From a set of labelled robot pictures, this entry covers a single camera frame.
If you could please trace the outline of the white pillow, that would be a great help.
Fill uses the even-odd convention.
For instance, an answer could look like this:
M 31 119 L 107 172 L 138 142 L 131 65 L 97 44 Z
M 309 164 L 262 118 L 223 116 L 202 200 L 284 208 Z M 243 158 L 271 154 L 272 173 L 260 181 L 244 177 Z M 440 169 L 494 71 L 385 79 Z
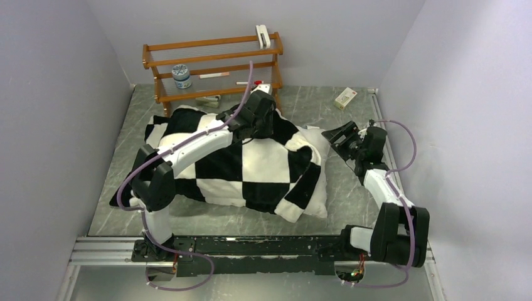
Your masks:
M 274 213 L 295 223 L 303 214 L 327 218 L 325 165 L 329 144 L 322 136 L 323 129 L 315 126 L 297 126 L 297 132 L 288 142 L 290 169 L 295 171 L 295 182 L 279 201 Z

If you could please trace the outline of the black white checkered pillowcase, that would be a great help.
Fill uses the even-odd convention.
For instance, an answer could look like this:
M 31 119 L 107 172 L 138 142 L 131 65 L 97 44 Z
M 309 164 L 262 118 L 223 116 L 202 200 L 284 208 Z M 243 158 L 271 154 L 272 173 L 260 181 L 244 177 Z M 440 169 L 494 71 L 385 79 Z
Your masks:
M 275 113 L 273 126 L 274 135 L 269 139 L 243 140 L 187 167 L 175 178 L 176 194 L 275 214 L 289 184 L 295 182 L 288 142 L 297 125 Z

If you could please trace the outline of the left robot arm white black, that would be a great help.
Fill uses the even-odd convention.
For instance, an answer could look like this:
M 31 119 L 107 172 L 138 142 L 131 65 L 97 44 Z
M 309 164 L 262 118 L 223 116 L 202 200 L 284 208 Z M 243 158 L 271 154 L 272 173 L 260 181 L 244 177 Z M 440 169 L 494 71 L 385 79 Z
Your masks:
M 119 186 L 117 205 L 140 211 L 144 238 L 155 248 L 174 252 L 169 205 L 176 195 L 175 177 L 204 157 L 247 139 L 273 134 L 275 99 L 268 84 L 246 91 L 241 102 L 218 115 L 181 142 L 142 146 L 134 167 Z

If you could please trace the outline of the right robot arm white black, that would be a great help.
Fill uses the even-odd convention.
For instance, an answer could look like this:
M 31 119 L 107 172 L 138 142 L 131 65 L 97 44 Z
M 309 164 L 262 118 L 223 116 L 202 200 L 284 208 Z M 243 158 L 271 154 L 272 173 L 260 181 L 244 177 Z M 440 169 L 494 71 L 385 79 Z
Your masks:
M 373 228 L 348 225 L 342 230 L 343 248 L 363 251 L 377 262 L 422 267 L 430 213 L 414 205 L 393 180 L 394 170 L 383 161 L 387 135 L 374 120 L 365 129 L 348 122 L 322 133 L 344 162 L 354 162 L 354 175 L 379 209 Z

